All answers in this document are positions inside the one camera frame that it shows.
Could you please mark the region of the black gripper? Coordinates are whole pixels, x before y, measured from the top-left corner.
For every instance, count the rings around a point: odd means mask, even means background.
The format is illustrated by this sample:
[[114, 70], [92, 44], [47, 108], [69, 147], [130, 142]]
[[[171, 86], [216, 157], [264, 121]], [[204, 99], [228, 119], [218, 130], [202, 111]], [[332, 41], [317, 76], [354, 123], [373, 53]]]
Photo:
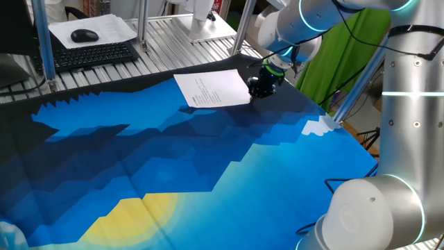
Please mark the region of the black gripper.
[[259, 70], [259, 76], [251, 76], [247, 80], [250, 101], [264, 99], [275, 94], [275, 86], [281, 86], [285, 71], [277, 67], [264, 65]]

